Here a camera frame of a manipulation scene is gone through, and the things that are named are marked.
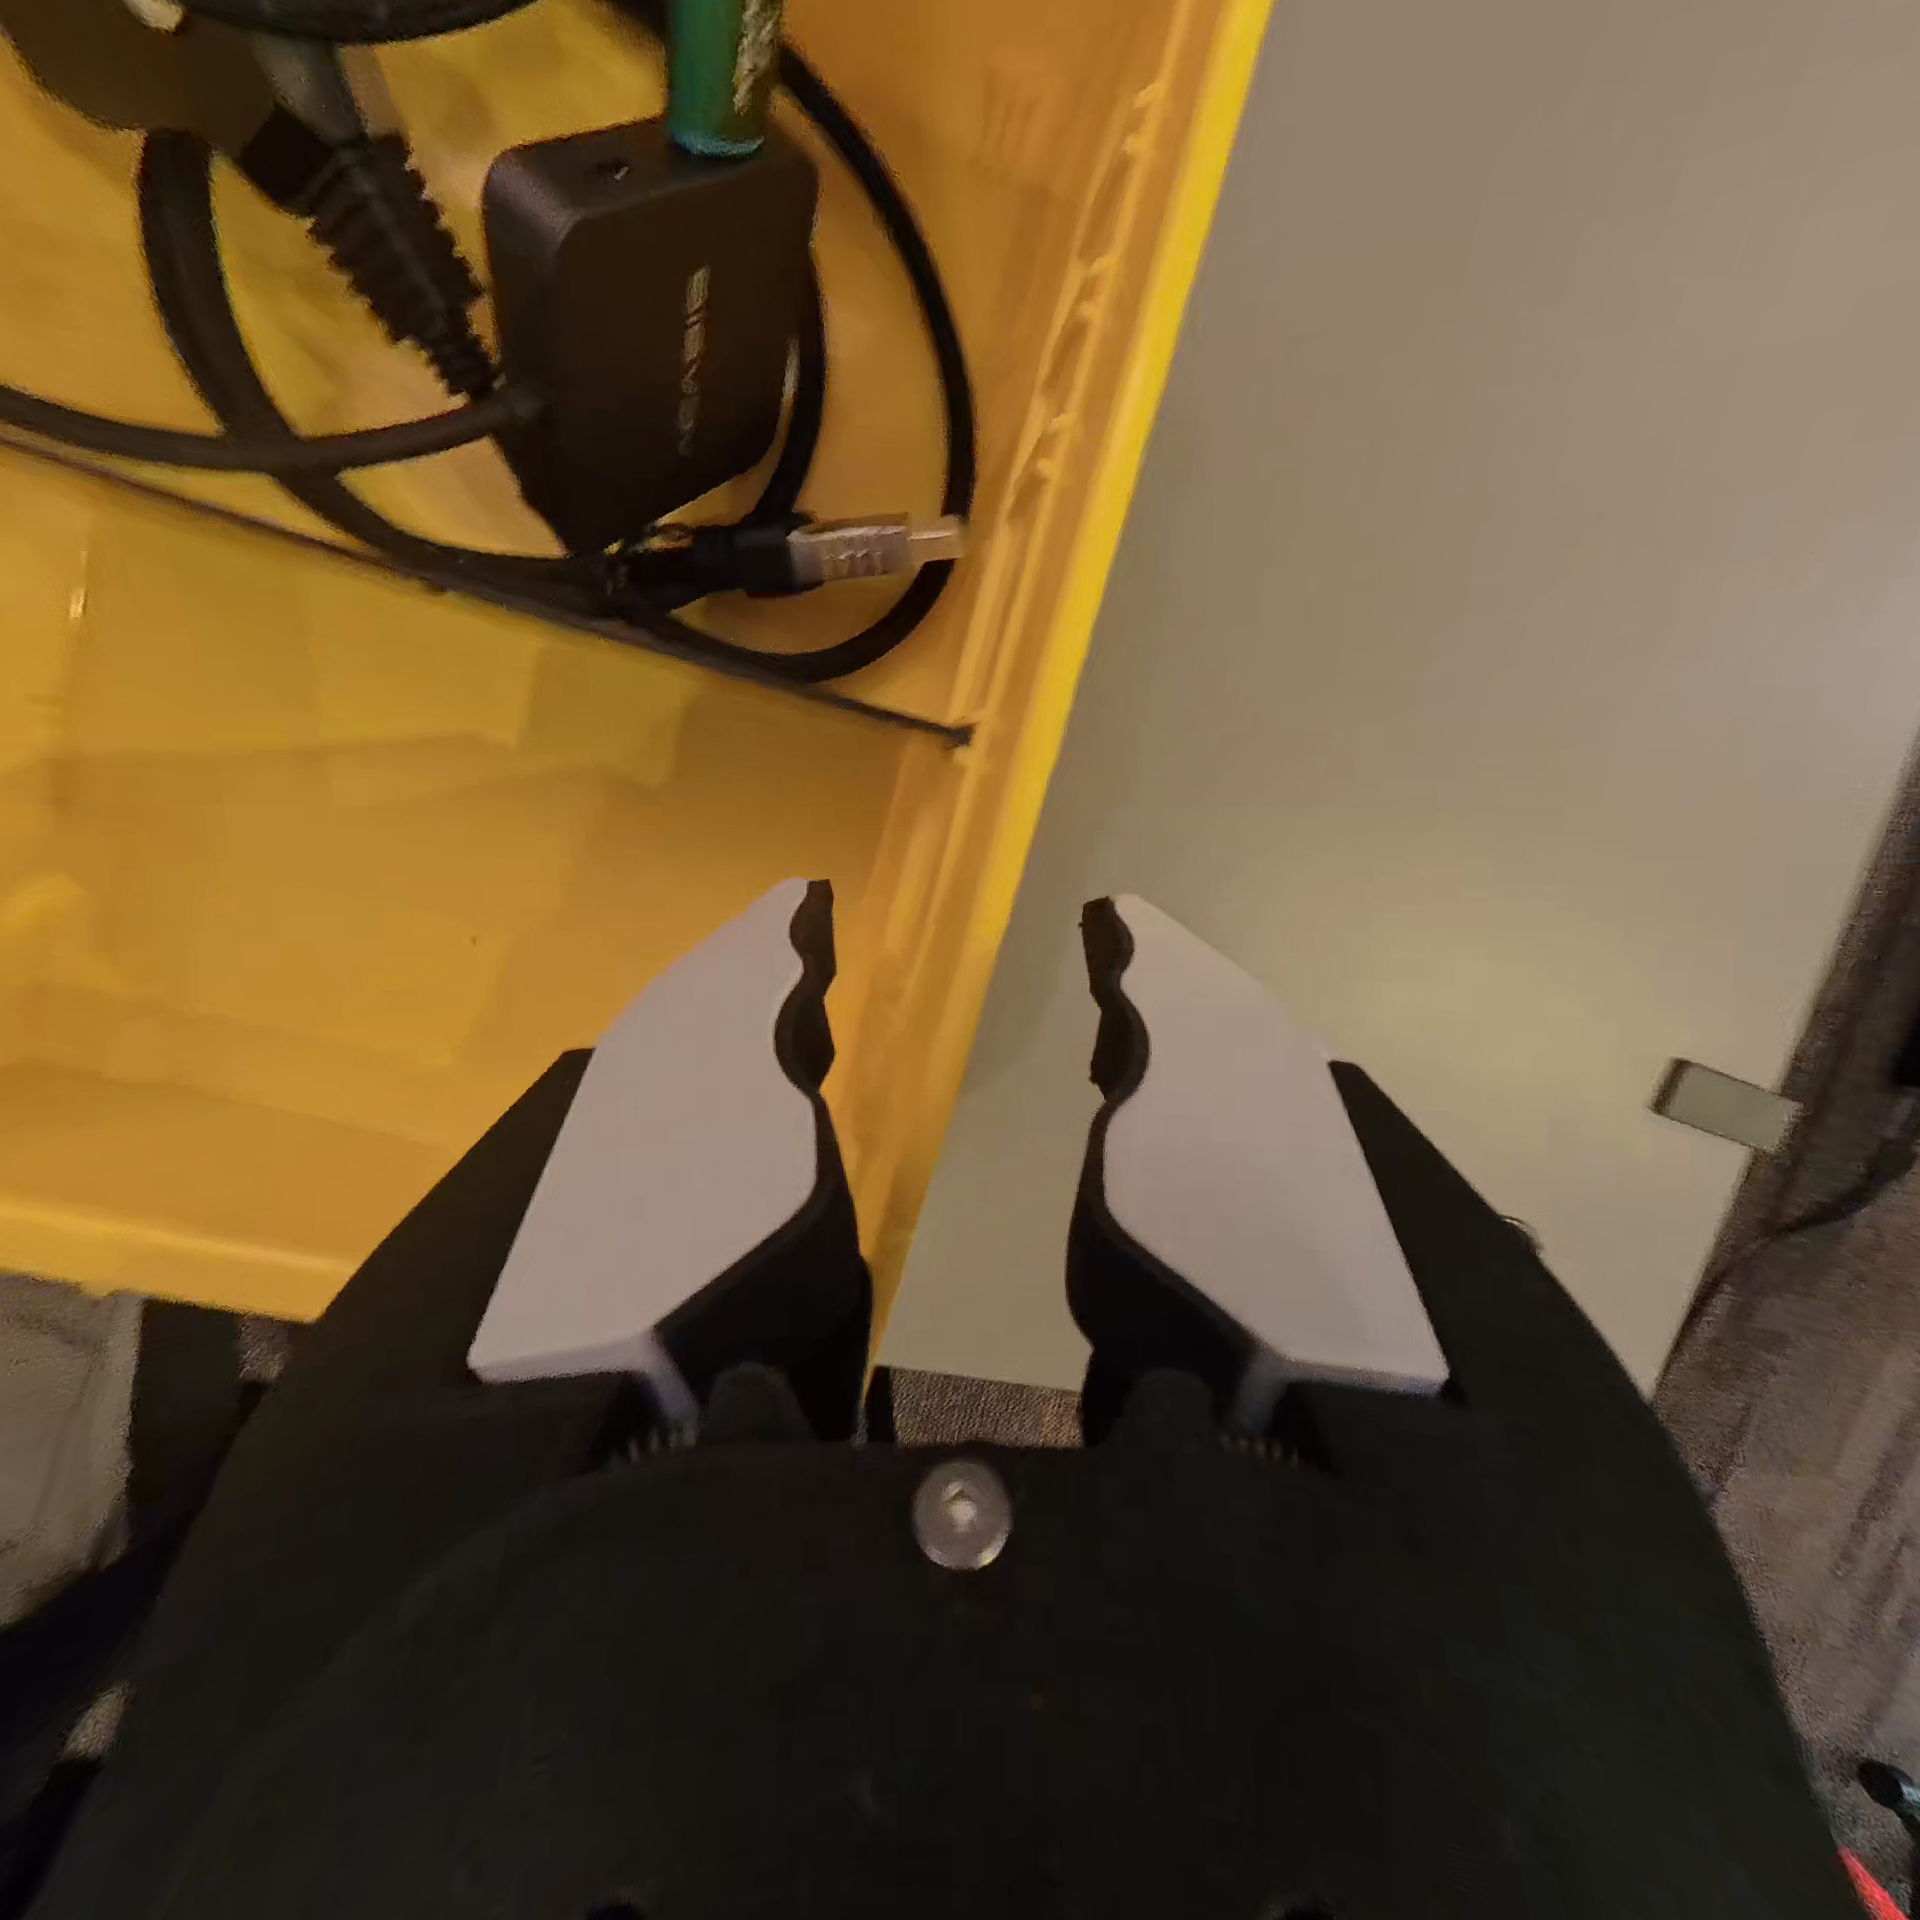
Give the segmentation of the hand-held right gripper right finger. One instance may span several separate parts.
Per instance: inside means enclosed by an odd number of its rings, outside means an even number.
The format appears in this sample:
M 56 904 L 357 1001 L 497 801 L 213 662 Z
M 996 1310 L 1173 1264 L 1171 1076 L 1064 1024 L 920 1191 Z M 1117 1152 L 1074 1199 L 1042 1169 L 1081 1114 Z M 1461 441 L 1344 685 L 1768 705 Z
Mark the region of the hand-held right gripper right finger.
M 1310 1391 L 1443 1407 L 1450 1362 L 1322 1041 L 1139 895 L 1081 916 L 1097 1106 L 1068 1226 L 1084 1428 L 1180 1373 L 1213 1428 L 1286 1428 Z

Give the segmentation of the black usb hub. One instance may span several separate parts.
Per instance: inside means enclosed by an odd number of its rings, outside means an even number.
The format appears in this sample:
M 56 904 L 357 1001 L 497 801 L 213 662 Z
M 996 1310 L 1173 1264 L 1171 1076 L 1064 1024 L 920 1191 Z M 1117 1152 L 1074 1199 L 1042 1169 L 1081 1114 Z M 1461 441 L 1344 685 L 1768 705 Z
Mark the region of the black usb hub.
M 820 183 L 770 133 L 737 159 L 643 118 L 504 151 L 482 229 L 497 352 L 538 401 L 504 438 L 566 553 L 601 553 L 778 444 Z

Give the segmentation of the yellow plastic bin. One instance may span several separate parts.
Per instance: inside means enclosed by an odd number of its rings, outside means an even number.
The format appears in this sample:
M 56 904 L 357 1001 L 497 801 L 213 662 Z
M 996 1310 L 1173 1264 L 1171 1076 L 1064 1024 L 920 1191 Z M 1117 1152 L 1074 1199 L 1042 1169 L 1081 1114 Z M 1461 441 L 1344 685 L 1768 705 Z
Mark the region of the yellow plastic bin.
M 794 4 L 947 278 L 976 538 L 881 718 L 4 446 L 4 1269 L 314 1316 L 564 1048 L 828 878 L 896 1290 L 1268 4 Z

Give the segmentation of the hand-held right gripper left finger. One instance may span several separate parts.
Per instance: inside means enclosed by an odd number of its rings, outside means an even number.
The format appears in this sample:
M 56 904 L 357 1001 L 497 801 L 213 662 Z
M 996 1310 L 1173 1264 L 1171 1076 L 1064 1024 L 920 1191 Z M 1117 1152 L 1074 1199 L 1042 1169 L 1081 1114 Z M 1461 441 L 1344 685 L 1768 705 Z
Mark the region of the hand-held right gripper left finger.
M 782 880 L 593 1046 L 467 1365 L 491 1384 L 634 1380 L 693 1425 L 738 1365 L 853 1425 L 873 1278 L 826 1098 L 832 887 Z

